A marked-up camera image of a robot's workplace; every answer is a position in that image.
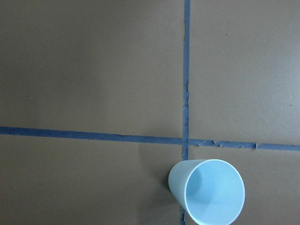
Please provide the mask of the light blue cup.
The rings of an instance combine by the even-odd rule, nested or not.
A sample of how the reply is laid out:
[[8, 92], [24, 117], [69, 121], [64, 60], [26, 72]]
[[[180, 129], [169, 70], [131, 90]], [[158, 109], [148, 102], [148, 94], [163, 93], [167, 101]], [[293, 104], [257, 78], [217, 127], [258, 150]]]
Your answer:
[[198, 225], [230, 225], [245, 201], [240, 173], [220, 159], [180, 161], [170, 170], [168, 185]]

